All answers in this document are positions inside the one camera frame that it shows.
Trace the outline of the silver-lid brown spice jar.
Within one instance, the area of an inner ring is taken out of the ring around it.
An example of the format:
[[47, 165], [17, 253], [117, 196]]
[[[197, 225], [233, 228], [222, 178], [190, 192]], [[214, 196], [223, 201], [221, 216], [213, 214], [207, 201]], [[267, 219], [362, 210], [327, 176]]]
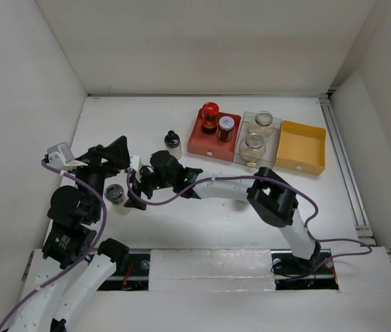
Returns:
[[223, 116], [218, 121], [218, 140], [229, 142], [235, 126], [235, 121], [231, 116]]

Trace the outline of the wide clear glass jar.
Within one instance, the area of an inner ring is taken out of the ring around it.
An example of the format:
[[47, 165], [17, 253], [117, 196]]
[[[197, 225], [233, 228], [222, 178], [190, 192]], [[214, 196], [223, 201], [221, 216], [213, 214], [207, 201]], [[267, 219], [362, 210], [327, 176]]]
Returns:
[[265, 138], [258, 133], [248, 133], [239, 144], [239, 153], [248, 163], [257, 163], [265, 154]]

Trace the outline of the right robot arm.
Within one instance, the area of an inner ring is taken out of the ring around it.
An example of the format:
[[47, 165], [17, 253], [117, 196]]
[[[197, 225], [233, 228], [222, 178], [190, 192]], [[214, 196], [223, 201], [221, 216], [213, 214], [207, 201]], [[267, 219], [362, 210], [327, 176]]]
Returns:
[[149, 165], [128, 168], [126, 206], [145, 210], [154, 191], [171, 188], [176, 198], [231, 199], [250, 204], [260, 219], [279, 229], [289, 244], [298, 274], [318, 267], [321, 246], [313, 239], [298, 210], [300, 192], [272, 169], [261, 167], [252, 175], [226, 175], [182, 166], [167, 151], [155, 152]]

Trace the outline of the red-capped sauce bottle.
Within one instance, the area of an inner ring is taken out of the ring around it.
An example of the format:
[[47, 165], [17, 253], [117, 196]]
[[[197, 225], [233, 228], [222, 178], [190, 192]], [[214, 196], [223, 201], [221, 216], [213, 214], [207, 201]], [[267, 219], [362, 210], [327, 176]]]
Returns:
[[218, 127], [219, 106], [215, 102], [207, 102], [202, 105], [202, 131], [206, 134], [213, 134]]

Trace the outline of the small white bottle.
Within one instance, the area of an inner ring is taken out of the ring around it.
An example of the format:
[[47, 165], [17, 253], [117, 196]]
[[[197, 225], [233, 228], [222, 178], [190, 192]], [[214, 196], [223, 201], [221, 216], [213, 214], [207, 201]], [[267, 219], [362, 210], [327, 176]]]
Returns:
[[124, 188], [119, 184], [111, 184], [104, 191], [105, 199], [111, 204], [112, 210], [120, 215], [127, 215], [131, 209], [125, 207]]

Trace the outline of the black-capped glass bottle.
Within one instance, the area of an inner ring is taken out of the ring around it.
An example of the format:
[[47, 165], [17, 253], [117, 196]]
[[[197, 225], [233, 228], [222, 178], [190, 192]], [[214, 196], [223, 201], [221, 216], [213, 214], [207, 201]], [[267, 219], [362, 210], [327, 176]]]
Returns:
[[179, 135], [173, 130], [168, 131], [168, 133], [164, 137], [164, 144], [166, 150], [174, 156], [176, 159], [180, 159], [182, 157], [182, 145]]

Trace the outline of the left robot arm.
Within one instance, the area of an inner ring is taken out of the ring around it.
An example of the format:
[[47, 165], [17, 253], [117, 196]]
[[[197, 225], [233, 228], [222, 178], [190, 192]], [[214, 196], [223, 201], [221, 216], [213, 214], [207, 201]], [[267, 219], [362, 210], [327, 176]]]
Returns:
[[69, 331], [104, 281], [128, 268], [128, 247], [100, 239], [107, 219], [105, 180], [130, 166], [126, 137], [80, 157], [63, 142], [49, 148], [41, 164], [75, 184], [51, 196], [52, 225], [35, 288], [3, 318], [0, 331]]

